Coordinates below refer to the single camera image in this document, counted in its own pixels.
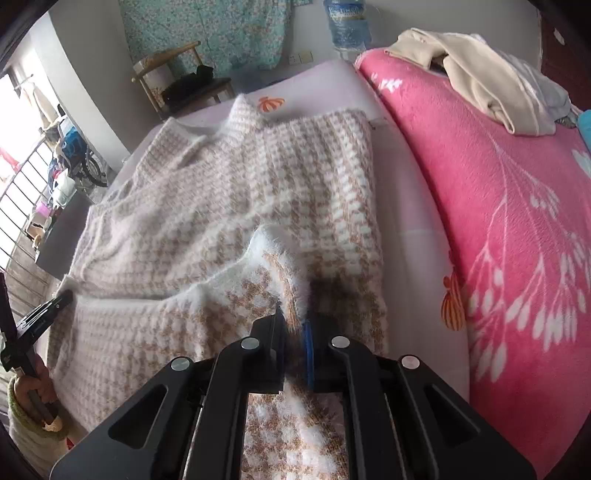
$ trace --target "hand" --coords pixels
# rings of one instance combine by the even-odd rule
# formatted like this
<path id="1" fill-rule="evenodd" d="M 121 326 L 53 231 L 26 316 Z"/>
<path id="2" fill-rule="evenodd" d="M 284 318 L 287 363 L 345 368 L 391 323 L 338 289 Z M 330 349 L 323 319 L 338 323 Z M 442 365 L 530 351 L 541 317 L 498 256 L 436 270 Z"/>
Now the hand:
<path id="1" fill-rule="evenodd" d="M 57 395 L 53 388 L 53 382 L 49 377 L 49 370 L 39 355 L 35 355 L 34 367 L 39 378 L 28 377 L 26 375 L 17 378 L 14 382 L 14 396 L 27 415 L 39 421 L 41 417 L 29 399 L 29 390 L 37 390 L 37 394 L 43 403 L 55 402 Z"/>

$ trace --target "chair seat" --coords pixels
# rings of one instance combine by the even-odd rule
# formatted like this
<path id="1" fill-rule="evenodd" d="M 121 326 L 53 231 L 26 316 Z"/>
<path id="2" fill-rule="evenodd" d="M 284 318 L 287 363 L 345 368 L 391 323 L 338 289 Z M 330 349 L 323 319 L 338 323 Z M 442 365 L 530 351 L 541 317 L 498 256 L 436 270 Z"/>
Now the chair seat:
<path id="1" fill-rule="evenodd" d="M 162 108 L 163 113 L 166 116 L 174 115 L 193 102 L 207 100 L 208 98 L 211 98 L 214 95 L 217 95 L 219 92 L 225 90 L 231 81 L 232 79 L 229 77 L 215 78 L 211 81 L 211 83 L 205 87 L 195 90 L 195 92 L 193 92 L 191 95 L 188 95 L 183 100 L 170 103 L 169 105 L 164 105 Z"/>

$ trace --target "triangular cutout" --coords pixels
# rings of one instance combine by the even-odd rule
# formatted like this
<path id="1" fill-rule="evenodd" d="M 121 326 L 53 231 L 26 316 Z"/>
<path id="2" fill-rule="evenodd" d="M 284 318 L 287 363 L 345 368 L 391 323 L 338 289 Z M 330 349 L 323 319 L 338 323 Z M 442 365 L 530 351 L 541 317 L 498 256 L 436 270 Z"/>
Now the triangular cutout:
<path id="1" fill-rule="evenodd" d="M 109 429 L 109 437 L 133 448 L 142 448 L 156 420 L 160 405 L 166 396 L 166 387 L 156 385 L 137 402 L 129 412 L 121 417 Z"/>
<path id="2" fill-rule="evenodd" d="M 478 435 L 478 428 L 435 385 L 426 386 L 425 395 L 448 447 L 456 447 Z"/>

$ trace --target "wall outlet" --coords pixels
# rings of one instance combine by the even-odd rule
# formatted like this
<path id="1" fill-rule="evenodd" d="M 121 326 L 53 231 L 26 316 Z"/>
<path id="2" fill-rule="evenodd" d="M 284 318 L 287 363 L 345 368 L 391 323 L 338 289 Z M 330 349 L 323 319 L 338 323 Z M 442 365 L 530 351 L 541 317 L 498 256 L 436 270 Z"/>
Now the wall outlet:
<path id="1" fill-rule="evenodd" d="M 298 65 L 299 63 L 301 63 L 300 56 L 297 53 L 290 55 L 289 62 L 290 65 Z"/>
<path id="2" fill-rule="evenodd" d="M 314 61 L 314 57 L 312 57 L 312 52 L 310 50 L 304 50 L 299 53 L 300 62 L 302 63 L 311 63 Z"/>

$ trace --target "houndstooth sweater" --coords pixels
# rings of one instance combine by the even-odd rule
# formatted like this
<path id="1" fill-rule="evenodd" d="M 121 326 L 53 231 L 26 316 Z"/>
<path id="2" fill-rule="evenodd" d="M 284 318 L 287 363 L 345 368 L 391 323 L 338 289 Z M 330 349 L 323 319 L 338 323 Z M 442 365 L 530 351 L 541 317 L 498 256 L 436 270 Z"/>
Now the houndstooth sweater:
<path id="1" fill-rule="evenodd" d="M 295 345 L 314 309 L 385 354 L 381 267 L 362 113 L 273 124 L 240 96 L 213 135 L 169 119 L 89 212 L 61 287 L 75 301 L 51 329 L 56 391 L 90 430 L 171 358 L 213 357 L 277 300 Z M 289 373 L 280 395 L 250 396 L 243 478 L 346 478 L 338 398 Z"/>

